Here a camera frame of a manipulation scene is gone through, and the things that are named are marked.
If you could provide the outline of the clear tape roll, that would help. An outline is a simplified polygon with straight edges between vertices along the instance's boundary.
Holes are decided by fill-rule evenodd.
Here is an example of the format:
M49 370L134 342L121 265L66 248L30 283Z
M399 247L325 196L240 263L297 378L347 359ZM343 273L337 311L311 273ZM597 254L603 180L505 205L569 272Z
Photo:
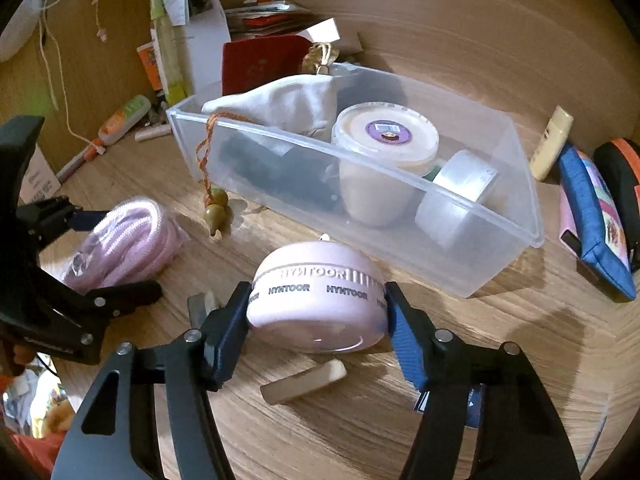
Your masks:
M457 240L472 207L481 204L497 182L498 170L470 150L457 151L435 174L437 192L426 193L416 210L416 226L442 249Z

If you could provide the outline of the pink round Hyntoor case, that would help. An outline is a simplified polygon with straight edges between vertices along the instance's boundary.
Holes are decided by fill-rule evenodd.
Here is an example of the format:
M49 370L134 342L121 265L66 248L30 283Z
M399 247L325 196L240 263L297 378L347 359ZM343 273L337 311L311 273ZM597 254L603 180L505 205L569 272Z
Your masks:
M277 347L364 350L387 333L383 275L369 257L342 244L289 244L258 266L246 317L257 338Z

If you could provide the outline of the blue patchwork pencil pouch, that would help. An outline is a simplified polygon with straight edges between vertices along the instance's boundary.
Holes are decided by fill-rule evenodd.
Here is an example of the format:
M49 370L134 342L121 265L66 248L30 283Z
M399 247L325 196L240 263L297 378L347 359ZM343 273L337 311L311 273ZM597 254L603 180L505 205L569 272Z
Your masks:
M563 146L558 165L580 243L580 261L626 299L635 300L623 222L600 171L570 143Z

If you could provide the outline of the small white box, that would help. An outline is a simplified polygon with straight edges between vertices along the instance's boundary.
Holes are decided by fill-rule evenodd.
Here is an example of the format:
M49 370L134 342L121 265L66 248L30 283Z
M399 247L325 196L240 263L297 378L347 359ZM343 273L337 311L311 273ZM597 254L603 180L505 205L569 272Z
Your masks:
M328 18L311 25L297 33L314 44L332 44L341 55L351 56L363 51L360 39L355 29L347 23Z

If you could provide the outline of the clear plastic storage bin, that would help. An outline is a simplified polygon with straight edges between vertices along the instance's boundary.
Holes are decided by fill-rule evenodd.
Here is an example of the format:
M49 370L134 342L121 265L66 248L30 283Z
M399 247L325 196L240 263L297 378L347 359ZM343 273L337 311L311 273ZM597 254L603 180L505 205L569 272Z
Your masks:
M171 107L195 179L325 232L461 297L544 242L535 183L512 120L396 74L334 66L336 119L323 136L204 106Z

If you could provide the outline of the cream small tube bottle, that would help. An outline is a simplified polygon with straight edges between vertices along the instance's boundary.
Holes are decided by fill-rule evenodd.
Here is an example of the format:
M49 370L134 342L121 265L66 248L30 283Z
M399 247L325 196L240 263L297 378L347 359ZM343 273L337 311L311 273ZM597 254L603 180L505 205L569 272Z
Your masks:
M551 171L565 145L574 117L559 105L547 122L544 133L529 159L529 170L537 181L543 181Z

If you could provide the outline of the white cloth pouch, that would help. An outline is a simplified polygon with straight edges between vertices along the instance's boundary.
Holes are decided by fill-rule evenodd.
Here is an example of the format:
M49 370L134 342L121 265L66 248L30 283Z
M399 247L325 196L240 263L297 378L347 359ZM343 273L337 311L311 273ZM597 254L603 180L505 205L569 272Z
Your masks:
M210 100L202 112L328 142L337 118L337 80L328 75L287 76Z

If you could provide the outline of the red booklet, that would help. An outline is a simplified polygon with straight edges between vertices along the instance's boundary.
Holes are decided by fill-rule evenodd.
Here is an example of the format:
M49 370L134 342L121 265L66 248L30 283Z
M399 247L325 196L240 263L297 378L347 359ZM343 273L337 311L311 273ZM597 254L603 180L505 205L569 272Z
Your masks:
M222 48L221 93L240 94L297 75L312 43L281 35L227 42Z

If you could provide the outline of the stack of books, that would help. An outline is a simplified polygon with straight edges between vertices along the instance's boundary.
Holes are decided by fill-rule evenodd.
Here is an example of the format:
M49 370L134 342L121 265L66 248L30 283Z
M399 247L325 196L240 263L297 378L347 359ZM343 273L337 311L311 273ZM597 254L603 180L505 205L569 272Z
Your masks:
M233 40L299 32L316 18L311 10L288 0L244 0L224 14Z

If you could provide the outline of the white lidded tub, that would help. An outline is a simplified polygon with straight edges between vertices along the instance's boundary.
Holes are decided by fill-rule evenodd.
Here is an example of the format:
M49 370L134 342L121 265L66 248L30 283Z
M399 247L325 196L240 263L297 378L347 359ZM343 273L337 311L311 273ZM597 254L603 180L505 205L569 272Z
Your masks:
M389 102L364 102L336 118L332 143L367 159L367 166L340 161L340 187L346 211L372 228L389 226L404 212L414 187L378 172L378 167L424 177L439 147L439 133L422 114Z

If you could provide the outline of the white curled paper sheet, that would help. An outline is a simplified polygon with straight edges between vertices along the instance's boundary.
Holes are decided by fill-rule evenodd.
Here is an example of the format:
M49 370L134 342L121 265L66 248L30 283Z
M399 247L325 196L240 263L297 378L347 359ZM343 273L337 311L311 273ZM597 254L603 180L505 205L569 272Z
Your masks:
M163 0L190 94L221 82L222 48L231 41L219 0Z

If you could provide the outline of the yellow green spray bottle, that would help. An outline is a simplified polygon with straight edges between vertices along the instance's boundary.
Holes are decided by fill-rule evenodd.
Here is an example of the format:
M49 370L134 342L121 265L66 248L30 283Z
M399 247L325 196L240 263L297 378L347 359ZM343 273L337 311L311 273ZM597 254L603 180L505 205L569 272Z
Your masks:
M150 0L150 19L160 82L168 105L174 106L186 98L186 84L180 68L174 28L163 0Z

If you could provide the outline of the black orange zip case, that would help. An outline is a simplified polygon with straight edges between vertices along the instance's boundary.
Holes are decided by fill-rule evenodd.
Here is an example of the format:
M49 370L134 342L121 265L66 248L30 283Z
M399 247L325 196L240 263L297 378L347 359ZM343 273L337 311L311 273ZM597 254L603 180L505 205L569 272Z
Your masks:
M593 161L620 216L631 272L637 272L640 237L639 145L625 138L608 141L594 151Z

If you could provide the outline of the pink lip balm stick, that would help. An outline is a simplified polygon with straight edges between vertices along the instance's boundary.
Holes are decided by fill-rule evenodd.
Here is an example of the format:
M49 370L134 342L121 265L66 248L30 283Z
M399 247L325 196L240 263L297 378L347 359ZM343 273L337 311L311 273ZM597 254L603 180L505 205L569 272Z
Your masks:
M161 136L169 136L171 133L171 125L160 124L156 126L141 128L134 134L134 140L136 140L137 142L145 142L160 138Z

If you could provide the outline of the red white marker pen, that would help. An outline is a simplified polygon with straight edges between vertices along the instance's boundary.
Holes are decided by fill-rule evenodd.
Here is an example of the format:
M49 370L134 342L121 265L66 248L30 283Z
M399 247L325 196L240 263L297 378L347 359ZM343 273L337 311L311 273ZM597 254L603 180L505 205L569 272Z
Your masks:
M58 182L65 183L82 165L92 162L96 157L103 155L105 151L106 148L104 148L102 140L94 140L69 162L66 162L65 166L56 174Z

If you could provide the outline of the grey beige eraser block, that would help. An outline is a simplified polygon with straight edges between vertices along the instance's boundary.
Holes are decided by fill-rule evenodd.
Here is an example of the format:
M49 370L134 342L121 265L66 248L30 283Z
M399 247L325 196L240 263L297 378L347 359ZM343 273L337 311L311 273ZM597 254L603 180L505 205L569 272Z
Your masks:
M190 326L200 328L210 312L220 308L220 303L212 290L198 292L186 300L188 306Z

